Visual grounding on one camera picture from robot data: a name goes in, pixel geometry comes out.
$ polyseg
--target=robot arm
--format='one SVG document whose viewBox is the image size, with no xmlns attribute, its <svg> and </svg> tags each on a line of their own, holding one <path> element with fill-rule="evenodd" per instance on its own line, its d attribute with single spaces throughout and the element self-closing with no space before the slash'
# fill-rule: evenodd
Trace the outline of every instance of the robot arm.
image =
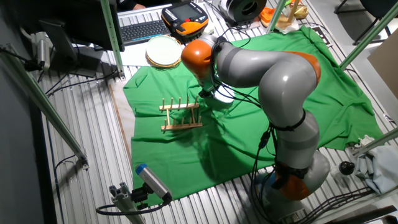
<svg viewBox="0 0 398 224">
<path fill-rule="evenodd" d="M 219 81 L 236 88 L 259 87 L 262 109 L 277 136 L 275 177 L 271 180 L 284 180 L 277 184 L 279 187 L 272 181 L 265 187 L 267 199 L 275 201 L 282 196 L 301 200 L 309 196 L 330 170 L 327 159 L 316 151 L 318 123 L 311 112 L 303 109 L 320 79 L 317 59 L 301 52 L 245 50 L 229 42 L 214 50 L 216 42 L 216 37 L 203 35 L 189 43 L 182 52 L 183 63 L 206 91 L 213 88 L 209 82 L 212 56 L 216 58 Z"/>
</svg>

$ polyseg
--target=plate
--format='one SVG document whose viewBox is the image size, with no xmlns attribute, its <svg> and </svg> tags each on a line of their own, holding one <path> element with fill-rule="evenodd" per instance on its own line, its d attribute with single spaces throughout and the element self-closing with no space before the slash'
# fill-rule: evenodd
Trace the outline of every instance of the plate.
<svg viewBox="0 0 398 224">
<path fill-rule="evenodd" d="M 158 36 L 148 41 L 148 58 L 158 65 L 172 65 L 180 60 L 181 45 L 172 37 Z"/>
</svg>

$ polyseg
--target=green cloth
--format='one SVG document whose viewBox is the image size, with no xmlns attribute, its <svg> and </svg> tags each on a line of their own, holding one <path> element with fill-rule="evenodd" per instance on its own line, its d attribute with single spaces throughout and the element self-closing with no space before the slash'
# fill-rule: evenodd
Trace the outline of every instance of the green cloth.
<svg viewBox="0 0 398 224">
<path fill-rule="evenodd" d="M 234 42 L 240 46 L 247 40 Z M 308 97 L 304 108 L 316 117 L 320 128 L 319 146 L 343 150 L 347 143 L 358 142 L 365 134 L 379 138 L 382 133 L 376 123 L 371 102 L 335 62 L 321 38 L 311 29 L 302 27 L 286 35 L 268 34 L 254 37 L 245 49 L 289 50 L 312 54 L 322 70 L 317 89 Z M 217 108 L 214 100 L 199 99 L 202 128 L 162 132 L 166 112 L 159 106 L 174 104 L 179 97 L 190 102 L 201 90 L 195 77 L 182 63 L 176 68 L 158 70 L 142 67 L 128 81 L 124 93 L 136 115 L 136 128 L 131 140 L 132 167 L 146 163 L 170 188 L 178 199 L 208 187 L 237 178 L 251 171 L 260 137 L 268 127 L 268 119 L 256 106 L 234 101 L 232 107 Z M 257 87 L 239 89 L 257 97 Z M 175 118 L 189 121 L 190 112 L 173 110 Z M 273 153 L 272 141 L 268 150 Z M 259 166 L 274 163 L 274 157 L 262 150 Z M 134 188 L 143 181 L 134 172 Z M 149 205 L 160 203 L 150 195 Z"/>
</svg>

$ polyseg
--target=paper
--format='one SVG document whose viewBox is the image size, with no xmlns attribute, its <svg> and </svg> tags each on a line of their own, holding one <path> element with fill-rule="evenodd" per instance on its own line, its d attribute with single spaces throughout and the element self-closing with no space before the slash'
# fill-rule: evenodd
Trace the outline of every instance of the paper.
<svg viewBox="0 0 398 224">
<path fill-rule="evenodd" d="M 147 62 L 146 48 L 148 42 L 127 46 L 120 52 L 124 66 L 150 66 Z"/>
</svg>

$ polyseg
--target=desk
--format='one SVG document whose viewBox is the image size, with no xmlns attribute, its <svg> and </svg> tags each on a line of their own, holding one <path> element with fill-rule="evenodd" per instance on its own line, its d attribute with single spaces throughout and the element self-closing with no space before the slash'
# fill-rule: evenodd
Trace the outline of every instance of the desk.
<svg viewBox="0 0 398 224">
<path fill-rule="evenodd" d="M 319 15 L 313 10 L 310 2 L 308 0 L 302 0 L 302 2 L 308 6 L 309 10 L 307 19 L 302 22 L 315 22 L 325 26 Z M 276 5 L 275 0 L 269 0 L 267 3 L 267 7 L 276 7 Z M 203 7 L 209 14 L 210 20 L 215 24 L 215 34 L 220 35 L 226 29 L 226 24 L 221 18 L 214 15 L 208 7 Z M 119 21 L 121 26 L 129 23 L 150 21 L 154 18 L 160 18 L 158 12 L 160 12 L 159 7 L 139 12 L 124 12 L 119 14 Z M 251 37 L 265 33 L 266 29 L 263 27 L 255 28 L 248 32 Z M 227 32 L 226 38 L 234 41 L 241 40 L 245 36 Z M 332 38 L 331 40 L 333 47 L 330 48 L 330 51 L 335 60 L 340 63 L 345 58 L 345 53 L 341 51 L 338 43 L 334 42 Z M 106 52 L 104 58 L 110 62 L 115 62 L 111 52 Z M 139 67 L 135 66 L 124 66 L 126 81 L 138 69 Z M 382 131 L 386 133 L 392 130 L 395 126 L 383 118 L 382 106 L 377 98 L 373 97 L 372 91 L 369 90 L 367 84 L 355 73 L 349 72 L 348 75 L 371 100 L 374 105 L 377 122 Z M 58 75 L 51 79 L 46 78 L 40 83 L 40 87 L 47 91 L 58 79 Z M 70 75 L 61 85 L 65 86 L 85 80 L 86 78 Z M 109 80 L 108 82 L 113 85 L 113 83 L 125 81 Z M 118 185 L 124 181 L 132 189 L 132 169 L 129 162 L 131 159 L 129 155 L 130 149 L 126 147 L 122 128 L 118 122 L 117 111 L 120 110 L 113 103 L 108 85 L 104 81 L 77 85 L 71 89 L 57 92 L 55 96 L 50 98 L 50 102 L 76 137 L 78 143 L 84 147 L 90 164 L 90 168 L 85 171 L 79 169 L 78 166 L 73 166 L 75 159 L 71 159 L 72 162 L 61 164 L 58 168 L 57 174 L 58 179 L 61 180 L 61 203 L 63 204 L 65 223 L 128 223 L 125 217 L 106 217 L 95 213 L 95 207 L 111 203 L 111 195 L 108 190 L 110 185 Z M 49 136 L 47 132 L 45 135 L 48 150 Z M 50 135 L 55 151 L 55 162 L 72 154 L 71 150 L 52 127 L 50 127 Z M 324 148 L 321 148 L 320 151 L 330 160 L 331 165 L 349 160 L 349 155 L 346 151 Z M 239 177 L 216 187 L 202 190 L 197 194 L 176 200 L 172 202 L 171 206 L 155 213 L 144 215 L 144 218 L 147 223 L 264 223 L 254 211 L 248 199 L 248 184 L 249 179 L 247 176 Z M 307 212 L 309 212 L 325 201 L 326 198 L 354 191 L 363 186 L 364 183 L 355 176 L 349 177 L 348 181 L 339 185 L 329 175 L 321 188 L 306 198 L 303 203 Z M 56 195 L 54 195 L 54 199 L 58 222 L 61 223 Z M 316 223 L 325 223 L 380 198 L 371 195 L 365 199 L 365 202 L 352 202 L 339 210 L 326 213 Z"/>
</svg>

